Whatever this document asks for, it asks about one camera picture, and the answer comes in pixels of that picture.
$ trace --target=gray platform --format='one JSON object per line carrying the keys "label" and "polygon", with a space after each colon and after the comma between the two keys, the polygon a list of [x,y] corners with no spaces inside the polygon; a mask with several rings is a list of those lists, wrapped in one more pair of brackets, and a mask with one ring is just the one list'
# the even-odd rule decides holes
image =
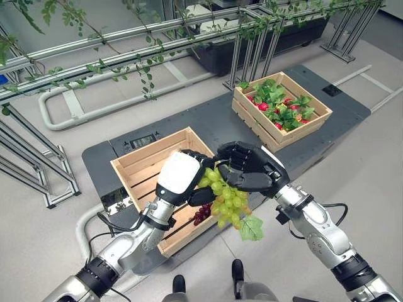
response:
{"label": "gray platform", "polygon": [[[343,92],[334,97],[326,94],[322,89],[330,83],[302,65],[286,69],[285,73],[333,110],[331,117],[319,130],[276,153],[291,179],[296,179],[329,155],[349,132],[370,115],[370,110]],[[133,148],[130,142],[142,137],[153,135],[158,139],[190,126],[213,152],[219,145],[234,140],[260,145],[259,138],[233,112],[231,102],[232,92],[228,92],[161,121],[87,148],[82,153],[82,159],[99,196],[105,196],[122,187],[110,161],[131,152]],[[263,201],[261,195],[254,194],[250,203],[255,208]],[[111,220],[122,226],[130,226],[137,219],[134,211],[131,206],[112,215]],[[219,231],[216,226],[211,227],[176,253],[170,263],[175,266],[186,260]],[[134,271],[136,274],[148,274],[165,260],[167,259],[155,249]]]}

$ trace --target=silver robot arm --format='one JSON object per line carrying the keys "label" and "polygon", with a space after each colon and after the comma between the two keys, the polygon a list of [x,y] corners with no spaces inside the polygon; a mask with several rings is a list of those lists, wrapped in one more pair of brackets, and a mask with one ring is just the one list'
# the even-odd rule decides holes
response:
{"label": "silver robot arm", "polygon": [[312,253],[332,271],[354,302],[396,301],[403,297],[368,265],[336,226],[327,210],[301,187],[286,185],[275,195],[280,212],[277,219],[291,220],[304,235]]}
{"label": "silver robot arm", "polygon": [[133,269],[145,253],[164,238],[173,227],[176,206],[188,201],[191,206],[209,203],[211,190],[196,190],[205,168],[213,166],[205,155],[183,150],[175,152],[159,174],[156,198],[148,203],[131,232],[122,232],[75,276],[67,278],[43,302],[97,302],[128,270]]}

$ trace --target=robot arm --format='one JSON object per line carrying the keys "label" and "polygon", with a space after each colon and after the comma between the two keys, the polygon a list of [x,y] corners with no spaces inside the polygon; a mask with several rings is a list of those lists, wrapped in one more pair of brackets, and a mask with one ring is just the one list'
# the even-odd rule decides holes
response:
{"label": "robot arm", "polygon": [[402,296],[357,253],[327,210],[301,187],[289,184],[284,166],[273,154],[264,147],[242,142],[225,144],[218,153],[218,158],[224,160],[219,165],[223,178],[243,191],[259,191],[274,198],[279,204],[276,219],[281,224],[292,221],[351,301],[403,302]]}
{"label": "robot arm", "polygon": [[108,245],[75,276],[67,278],[44,302],[97,302],[116,281],[133,269],[175,224],[176,206],[185,201],[192,206],[210,203],[211,189],[194,190],[206,167],[214,162],[207,156],[183,150],[175,152],[164,164],[156,186],[156,198],[146,205],[139,220],[110,240]]}

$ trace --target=grape leaf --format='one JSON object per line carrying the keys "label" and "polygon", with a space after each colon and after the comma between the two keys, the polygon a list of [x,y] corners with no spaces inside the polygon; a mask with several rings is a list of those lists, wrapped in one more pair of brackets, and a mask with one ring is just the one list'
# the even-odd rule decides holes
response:
{"label": "grape leaf", "polygon": [[262,225],[263,220],[253,215],[249,215],[241,220],[241,234],[242,241],[260,241],[263,238]]}

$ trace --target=shoe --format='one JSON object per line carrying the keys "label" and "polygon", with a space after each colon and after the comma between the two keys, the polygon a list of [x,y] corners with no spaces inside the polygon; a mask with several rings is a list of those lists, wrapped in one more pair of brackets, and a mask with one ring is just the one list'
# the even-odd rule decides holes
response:
{"label": "shoe", "polygon": [[182,275],[176,275],[174,281],[172,282],[172,292],[173,293],[185,293],[186,284],[184,283],[184,277]]}
{"label": "shoe", "polygon": [[237,283],[244,280],[244,265],[239,259],[232,261],[232,281],[234,282],[234,295],[236,300],[241,299],[241,293],[237,290]]}

